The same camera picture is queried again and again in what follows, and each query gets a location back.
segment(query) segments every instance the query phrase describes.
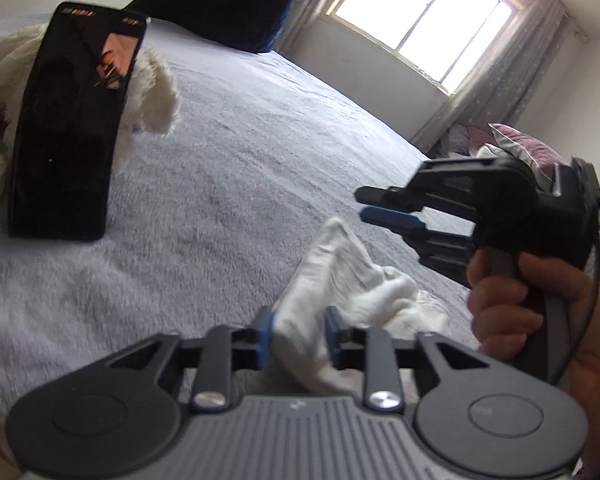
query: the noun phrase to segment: smartphone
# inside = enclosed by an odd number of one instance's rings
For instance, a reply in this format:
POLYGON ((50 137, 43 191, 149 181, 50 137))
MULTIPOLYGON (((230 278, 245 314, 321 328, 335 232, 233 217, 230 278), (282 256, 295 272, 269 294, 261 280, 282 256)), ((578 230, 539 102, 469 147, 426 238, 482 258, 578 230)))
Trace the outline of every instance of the smartphone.
POLYGON ((64 2, 24 93, 13 152, 9 234, 104 236, 113 152, 148 17, 64 2))

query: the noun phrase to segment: hand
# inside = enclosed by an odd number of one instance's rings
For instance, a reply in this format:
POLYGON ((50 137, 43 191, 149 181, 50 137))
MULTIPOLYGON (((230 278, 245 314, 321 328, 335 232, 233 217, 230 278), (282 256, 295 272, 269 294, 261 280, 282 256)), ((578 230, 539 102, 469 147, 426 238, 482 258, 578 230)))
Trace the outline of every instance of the hand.
MULTIPOLYGON (((542 316, 520 306, 526 285, 504 276, 490 276, 487 254, 478 251, 467 268, 472 286, 467 306, 474 315, 472 330, 480 350, 500 360, 513 359, 526 338, 542 325, 542 316)), ((557 258, 521 254, 518 267, 525 281, 564 299, 572 330, 579 330, 587 314, 592 279, 557 258)), ((590 471, 600 469, 600 298, 596 310, 570 365, 570 394, 589 419, 589 437, 583 463, 590 471)))

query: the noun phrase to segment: metal bolt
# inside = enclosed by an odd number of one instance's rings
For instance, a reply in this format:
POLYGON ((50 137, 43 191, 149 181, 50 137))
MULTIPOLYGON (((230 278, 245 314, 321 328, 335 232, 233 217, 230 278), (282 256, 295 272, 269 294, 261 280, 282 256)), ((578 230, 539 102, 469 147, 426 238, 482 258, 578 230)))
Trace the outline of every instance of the metal bolt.
POLYGON ((369 402, 376 408, 381 410, 390 410, 400 404, 400 395, 381 390, 379 392, 373 392, 369 395, 369 402))
POLYGON ((289 407, 292 410, 299 410, 300 408, 306 408, 306 402, 304 402, 304 400, 295 400, 294 402, 292 402, 289 407))
POLYGON ((226 405, 226 397, 220 392, 200 392, 193 397, 193 402, 200 408, 212 410, 226 405))

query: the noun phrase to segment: pillow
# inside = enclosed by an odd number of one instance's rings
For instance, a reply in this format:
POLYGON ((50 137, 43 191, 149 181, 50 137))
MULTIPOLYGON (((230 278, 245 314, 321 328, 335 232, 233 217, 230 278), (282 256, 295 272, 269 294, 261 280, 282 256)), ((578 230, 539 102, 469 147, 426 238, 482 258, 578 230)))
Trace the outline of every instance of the pillow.
POLYGON ((469 155, 476 156, 478 150, 485 144, 495 144, 496 141, 487 132, 484 132, 473 126, 469 126, 469 155))
POLYGON ((446 152, 469 155, 469 130, 462 124, 454 124, 449 128, 446 152))
POLYGON ((560 155, 541 140, 511 126, 490 124, 490 127, 498 146, 528 165, 542 190, 551 191, 554 186, 555 164, 565 164, 560 155))
POLYGON ((509 152, 505 152, 502 148, 493 144, 485 144, 478 150, 476 158, 494 158, 498 156, 513 157, 509 152))

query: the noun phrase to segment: white plush toy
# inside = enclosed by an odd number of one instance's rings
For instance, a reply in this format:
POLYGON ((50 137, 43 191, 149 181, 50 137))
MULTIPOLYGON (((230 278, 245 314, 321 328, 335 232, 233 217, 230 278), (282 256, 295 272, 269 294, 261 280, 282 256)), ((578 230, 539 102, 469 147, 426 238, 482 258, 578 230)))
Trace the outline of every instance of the white plush toy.
MULTIPOLYGON (((5 148, 0 153, 0 196, 13 153, 22 97, 45 31, 46 25, 27 27, 0 41, 0 121, 7 123, 5 148)), ((167 134, 175 123, 177 109, 178 93, 170 70, 155 50, 142 50, 129 82, 120 120, 114 174, 125 168, 133 151, 134 129, 167 134)))

